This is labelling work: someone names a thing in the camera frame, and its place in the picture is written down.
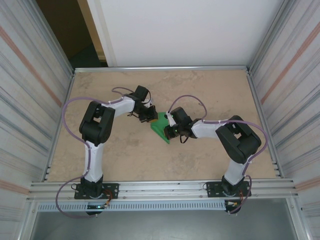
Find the bracket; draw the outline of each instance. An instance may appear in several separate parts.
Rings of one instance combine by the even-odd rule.
[[[235,197],[240,198],[240,191],[242,191],[243,196],[245,197],[248,194],[250,184],[248,181],[243,181],[242,184],[238,187],[238,190],[233,195],[227,195],[222,188],[221,181],[208,181],[205,183],[206,193],[208,198],[223,198],[223,197]]]
[[[119,193],[119,183],[102,183],[102,192],[104,190],[109,190],[112,193],[112,199],[118,198]],[[92,198],[88,195],[84,195],[83,185],[77,184],[74,193],[74,199],[108,199],[109,197],[102,193],[97,198]]]

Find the green 3d printed part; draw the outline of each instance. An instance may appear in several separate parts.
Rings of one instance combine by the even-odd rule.
[[[169,125],[168,119],[165,118],[165,112],[158,112],[158,120],[151,123],[151,129],[155,131],[167,144],[170,144],[170,140],[166,138],[164,129]]]

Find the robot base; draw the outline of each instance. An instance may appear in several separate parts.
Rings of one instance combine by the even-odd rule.
[[[241,197],[240,192],[242,192],[242,196],[245,197],[248,194],[249,186],[250,186],[248,181],[242,181],[242,183],[234,192],[227,194],[222,187],[221,181],[208,181],[205,183],[205,185],[206,185],[206,192],[207,192],[208,198],[221,198],[221,197],[239,198]]]
[[[109,199],[110,192],[112,194],[111,198],[117,199],[119,184],[103,183],[102,181],[103,177],[98,182],[89,182],[82,178],[81,183],[76,185],[74,199]]]

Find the aluminum frame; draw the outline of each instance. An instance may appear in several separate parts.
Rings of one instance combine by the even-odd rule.
[[[126,66],[76,68],[74,73],[138,72],[138,71],[203,71],[203,70],[247,70],[245,65],[204,66]]]
[[[119,181],[118,201],[161,201],[161,200],[230,200],[234,197],[208,198],[203,188],[206,182],[218,180],[186,181]],[[63,182],[34,182],[31,184],[27,202],[54,202],[57,191]],[[101,199],[74,199],[74,182],[67,184],[60,192],[60,202],[101,202]],[[252,180],[251,199],[297,198],[298,193],[292,179],[262,178]]]
[[[66,92],[66,96],[65,96],[65,99],[63,101],[63,104],[65,104],[69,100],[69,97],[70,97],[71,90],[72,90],[72,87],[74,85],[74,82],[75,82],[75,74],[73,74],[73,76],[72,76],[72,78],[70,80],[70,84],[69,84],[68,90]],[[50,150],[50,153],[49,153],[49,156],[48,156],[48,159],[47,159],[47,165],[46,165],[46,168],[44,169],[44,171],[42,172],[42,181],[46,181],[47,180],[47,175],[50,172],[50,167],[51,167],[52,161],[54,159],[54,155],[55,155],[56,147],[57,147],[57,144],[58,144],[58,139],[59,139],[61,127],[62,127],[62,118],[60,118],[60,120],[58,122],[57,129],[55,131],[54,138],[52,140],[51,150]]]
[[[252,97],[260,117],[260,121],[265,130],[267,130],[269,136],[270,131],[267,125],[267,121],[264,117],[263,110],[258,99],[256,89],[253,85],[253,80],[248,72],[246,66],[163,66],[163,67],[109,67],[109,68],[76,68],[76,73],[85,72],[134,72],[134,71],[205,71],[205,70],[244,70],[247,74],[247,80],[250,86]],[[73,75],[66,101],[69,99],[72,85],[74,83]],[[55,148],[58,141],[58,136],[61,130],[61,122],[56,132],[56,137],[53,142],[52,154],[50,155],[49,162],[51,164]],[[274,166],[275,173],[280,177],[282,171],[281,166],[277,164],[278,156],[275,150],[274,144],[269,145],[270,155],[272,157],[272,164]],[[118,182],[120,184],[119,198],[113,201],[118,203],[129,203],[132,201],[208,201],[213,200],[227,200],[234,199],[229,197],[221,198],[208,198],[207,192],[203,189],[203,184],[210,180],[193,180],[193,181],[123,181]],[[36,220],[39,205],[41,203],[52,203],[55,201],[56,193],[59,186],[63,182],[34,182],[31,184],[30,193],[27,197],[25,221],[20,230],[19,239],[29,239],[33,230],[33,226]],[[288,207],[291,208],[293,202],[297,202],[298,193],[295,188],[294,182],[289,178],[265,178],[265,179],[253,179],[252,180],[252,196],[249,199],[287,199]],[[62,189],[59,195],[59,203],[79,203],[79,202],[101,202],[101,200],[75,200],[74,190],[71,189],[71,183]],[[294,222],[295,230],[299,240],[307,240],[310,235],[305,226],[306,223],[300,212],[290,211],[292,221]]]

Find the corrugated metal wall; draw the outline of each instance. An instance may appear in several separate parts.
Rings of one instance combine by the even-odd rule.
[[[279,163],[320,238],[320,1],[297,0],[252,70]]]
[[[0,239],[42,180],[72,69],[32,0],[0,1]]]

